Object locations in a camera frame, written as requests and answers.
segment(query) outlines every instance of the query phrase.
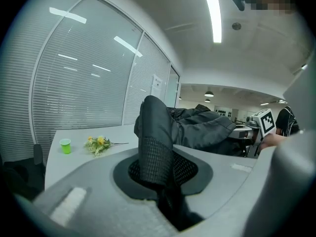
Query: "flower bouquet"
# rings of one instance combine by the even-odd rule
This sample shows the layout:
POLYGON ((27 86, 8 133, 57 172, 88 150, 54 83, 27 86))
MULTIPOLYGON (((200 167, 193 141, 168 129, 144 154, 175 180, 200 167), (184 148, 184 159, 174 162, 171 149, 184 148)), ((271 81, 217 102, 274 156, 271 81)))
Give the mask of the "flower bouquet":
POLYGON ((110 140, 107 140, 105 137, 99 136, 98 138, 88 138, 88 141, 84 144, 85 148, 88 148, 91 153, 94 155, 100 156, 100 154, 109 149, 111 146, 122 145, 127 143, 112 143, 110 140))

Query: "small plastic cup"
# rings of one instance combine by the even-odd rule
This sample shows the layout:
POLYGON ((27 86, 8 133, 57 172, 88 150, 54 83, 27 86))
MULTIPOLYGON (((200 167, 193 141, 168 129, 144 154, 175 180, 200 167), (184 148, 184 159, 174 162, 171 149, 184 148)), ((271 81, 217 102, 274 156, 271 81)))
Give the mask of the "small plastic cup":
POLYGON ((71 153, 70 139, 62 139, 59 141, 59 143, 61 145, 61 149, 63 150, 64 154, 71 153))

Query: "desk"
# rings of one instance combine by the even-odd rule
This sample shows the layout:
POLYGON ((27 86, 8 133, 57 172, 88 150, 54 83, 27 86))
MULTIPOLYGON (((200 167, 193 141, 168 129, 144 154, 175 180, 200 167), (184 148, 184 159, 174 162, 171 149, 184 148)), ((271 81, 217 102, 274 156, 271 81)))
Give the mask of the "desk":
POLYGON ((93 129, 57 130, 51 144, 45 175, 45 189, 68 175, 82 164, 95 159, 94 154, 84 148, 88 137, 104 136, 113 143, 127 143, 125 145, 112 146, 101 154, 101 157, 113 155, 124 150, 138 147, 138 138, 134 134, 134 125, 112 126, 93 129), (71 140, 71 153, 62 153, 59 141, 71 140))

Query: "black shirt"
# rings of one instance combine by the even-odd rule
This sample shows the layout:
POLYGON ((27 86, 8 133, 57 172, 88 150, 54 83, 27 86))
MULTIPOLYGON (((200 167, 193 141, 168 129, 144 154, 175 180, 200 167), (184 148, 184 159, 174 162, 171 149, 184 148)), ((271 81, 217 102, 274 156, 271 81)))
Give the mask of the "black shirt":
POLYGON ((299 130, 296 118, 289 106, 282 109, 278 114, 278 117, 276 119, 276 127, 280 128, 281 135, 286 137, 299 130))

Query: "hand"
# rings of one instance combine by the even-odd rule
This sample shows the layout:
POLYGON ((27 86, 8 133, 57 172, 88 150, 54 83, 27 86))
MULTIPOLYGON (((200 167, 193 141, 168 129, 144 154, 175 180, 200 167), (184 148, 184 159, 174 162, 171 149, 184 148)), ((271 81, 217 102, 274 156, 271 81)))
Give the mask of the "hand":
POLYGON ((260 145, 260 151, 267 148, 267 147, 273 147, 278 146, 283 140, 285 140, 287 137, 278 135, 278 134, 268 134, 266 137, 264 137, 261 145, 260 145))

